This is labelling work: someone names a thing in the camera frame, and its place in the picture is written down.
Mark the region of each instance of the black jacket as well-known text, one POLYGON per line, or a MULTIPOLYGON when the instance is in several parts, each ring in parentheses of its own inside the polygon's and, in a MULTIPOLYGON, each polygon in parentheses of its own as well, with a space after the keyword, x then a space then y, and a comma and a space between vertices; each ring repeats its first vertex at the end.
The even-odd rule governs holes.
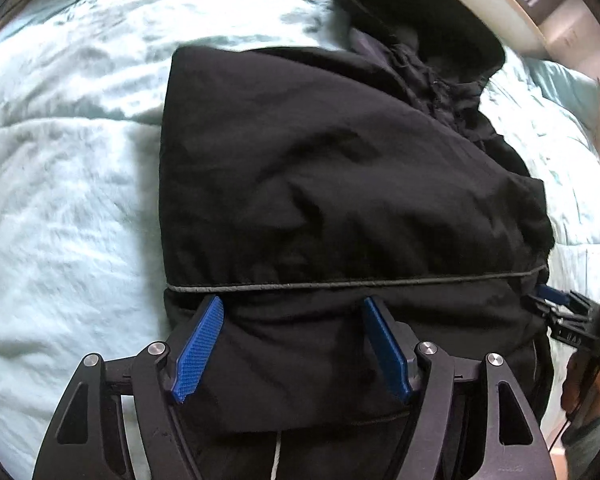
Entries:
POLYGON ((165 305, 173 324, 209 292, 226 308, 183 407, 205 479, 268 478, 277 431, 279 479, 382 478, 406 411, 365 343, 370 294, 451 355, 503 354, 546 402, 544 323, 520 304, 548 276, 544 188, 478 111, 500 43, 457 0, 335 1, 354 52, 173 56, 165 305))

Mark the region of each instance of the silver bolt head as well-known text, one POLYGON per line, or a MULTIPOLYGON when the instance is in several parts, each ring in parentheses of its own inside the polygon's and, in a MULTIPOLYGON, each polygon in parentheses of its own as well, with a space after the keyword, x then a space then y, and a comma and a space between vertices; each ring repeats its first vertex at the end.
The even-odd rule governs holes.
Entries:
POLYGON ((99 357, 96 354, 89 354, 82 360, 82 364, 85 366, 95 366, 98 364, 99 357))
POLYGON ((487 361, 490 362, 493 366, 502 366, 504 363, 504 359, 500 354, 488 354, 487 361))
POLYGON ((418 348, 423 354, 426 355, 433 355, 438 351, 438 347, 435 345, 435 343, 430 341, 423 341, 418 345, 418 348))
POLYGON ((147 351, 151 355, 161 355, 165 349, 166 349, 166 346, 164 345, 164 343, 162 341, 156 341, 155 343, 151 343, 149 345, 149 348, 147 349, 147 351))

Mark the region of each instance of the bedsheet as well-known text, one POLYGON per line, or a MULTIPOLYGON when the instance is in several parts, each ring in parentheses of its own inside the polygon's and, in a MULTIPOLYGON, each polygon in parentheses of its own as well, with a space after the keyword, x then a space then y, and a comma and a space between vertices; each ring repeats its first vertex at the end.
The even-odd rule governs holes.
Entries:
MULTIPOLYGON (((121 358, 167 335, 157 168, 174 49, 344 48, 341 18, 330 0, 34 0, 0 33, 0 460, 16 480, 31 478, 83 355, 121 358)), ((600 162, 582 118, 510 50, 481 107, 546 183, 551 284, 599 297, 600 162)), ((554 412, 555 396, 544 426, 554 412)))

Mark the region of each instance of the jacket hood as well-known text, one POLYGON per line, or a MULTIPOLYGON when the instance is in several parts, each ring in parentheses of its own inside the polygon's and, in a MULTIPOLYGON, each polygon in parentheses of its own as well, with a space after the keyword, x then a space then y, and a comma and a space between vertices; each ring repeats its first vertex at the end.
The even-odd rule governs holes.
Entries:
POLYGON ((353 27, 405 45, 449 82, 486 81, 504 64, 500 41, 459 0, 334 0, 353 27))

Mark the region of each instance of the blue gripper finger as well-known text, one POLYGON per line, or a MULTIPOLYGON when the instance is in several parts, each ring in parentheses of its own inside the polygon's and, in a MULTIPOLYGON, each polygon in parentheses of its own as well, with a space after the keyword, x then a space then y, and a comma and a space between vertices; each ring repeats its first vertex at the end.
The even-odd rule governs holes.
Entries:
POLYGON ((538 296, 538 298, 551 301, 556 305, 569 306, 569 304, 571 303, 568 294, 565 294, 563 291, 557 290, 556 288, 553 288, 549 285, 538 285, 536 287, 536 295, 538 296))
POLYGON ((171 388, 176 402, 183 403, 196 391, 223 322, 224 307, 215 296, 176 361, 175 381, 171 388))
POLYGON ((406 402, 412 392, 407 359, 372 298, 363 302, 362 319, 389 391, 406 402))

